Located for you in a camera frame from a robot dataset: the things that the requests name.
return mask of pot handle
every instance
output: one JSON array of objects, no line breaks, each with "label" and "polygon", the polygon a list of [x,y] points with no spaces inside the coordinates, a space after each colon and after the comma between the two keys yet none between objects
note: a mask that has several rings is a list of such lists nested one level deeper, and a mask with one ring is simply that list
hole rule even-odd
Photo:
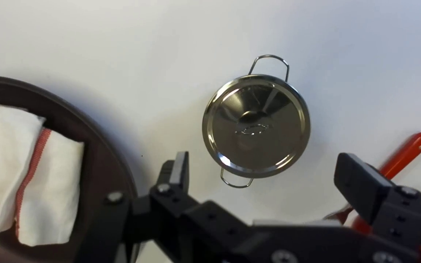
[{"label": "pot handle", "polygon": [[250,187],[252,183],[253,183],[253,179],[252,179],[247,185],[243,185],[243,186],[237,186],[237,185],[228,183],[228,182],[225,180],[224,168],[223,168],[223,167],[221,167],[221,180],[223,180],[227,186],[234,187],[234,189],[247,189],[247,187]]},{"label": "pot handle", "polygon": [[253,62],[253,65],[252,65],[252,69],[250,69],[250,74],[249,75],[252,75],[253,74],[253,71],[255,71],[255,66],[256,66],[256,63],[259,62],[259,60],[262,60],[262,59],[275,59],[275,60],[280,60],[281,63],[284,63],[285,65],[285,68],[287,68],[287,74],[285,74],[285,82],[288,81],[288,72],[290,72],[290,65],[282,59],[282,57],[280,57],[280,56],[275,56],[275,55],[263,55],[263,56],[259,56],[255,62]]}]

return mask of red stripe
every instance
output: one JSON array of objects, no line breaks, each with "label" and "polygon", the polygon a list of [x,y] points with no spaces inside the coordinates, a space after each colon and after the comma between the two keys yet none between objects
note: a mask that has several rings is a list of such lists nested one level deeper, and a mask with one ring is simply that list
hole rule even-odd
[{"label": "red stripe", "polygon": [[41,131],[41,133],[38,136],[38,141],[37,141],[37,145],[35,145],[35,149],[34,149],[34,155],[33,155],[31,164],[30,164],[30,170],[25,174],[24,182],[22,182],[22,185],[21,185],[21,187],[18,189],[18,193],[16,193],[16,236],[19,236],[19,215],[21,215],[24,192],[25,192],[27,186],[31,183],[31,180],[35,176],[38,163],[41,160],[41,155],[43,155],[44,148],[47,145],[47,141],[50,138],[50,133],[52,133],[52,131],[49,131],[49,129],[43,129]]}]

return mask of stainless steel pot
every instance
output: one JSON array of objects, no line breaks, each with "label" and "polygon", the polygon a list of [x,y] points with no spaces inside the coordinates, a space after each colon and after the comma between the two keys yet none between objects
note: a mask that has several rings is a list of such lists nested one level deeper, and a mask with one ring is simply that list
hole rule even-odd
[{"label": "stainless steel pot", "polygon": [[[253,75],[262,59],[285,65],[285,82]],[[310,138],[310,114],[301,95],[288,81],[290,65],[274,55],[255,60],[247,76],[225,84],[209,103],[202,135],[211,157],[223,167],[221,179],[237,189],[253,179],[275,176],[304,152]],[[246,186],[230,185],[224,170],[250,179]]]}]

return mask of dish towel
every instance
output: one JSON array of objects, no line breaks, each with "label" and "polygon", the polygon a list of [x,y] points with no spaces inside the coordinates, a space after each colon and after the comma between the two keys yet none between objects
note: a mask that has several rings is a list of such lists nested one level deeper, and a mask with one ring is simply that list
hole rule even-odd
[{"label": "dish towel", "polygon": [[79,204],[84,144],[44,129],[44,119],[0,107],[0,233],[21,244],[63,244]]}]

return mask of white table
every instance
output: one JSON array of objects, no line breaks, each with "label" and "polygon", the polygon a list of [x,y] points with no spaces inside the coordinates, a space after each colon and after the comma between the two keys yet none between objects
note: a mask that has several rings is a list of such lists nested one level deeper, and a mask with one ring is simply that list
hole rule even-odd
[{"label": "white table", "polygon": [[[288,171],[234,190],[220,180],[201,122],[217,90],[274,53],[313,122]],[[277,62],[261,72],[282,76]],[[88,113],[142,186],[190,151],[190,195],[243,221],[320,220],[344,202],[337,155],[380,166],[421,131],[421,2],[0,0],[0,75],[46,88]],[[421,190],[421,157],[398,179]]]}]

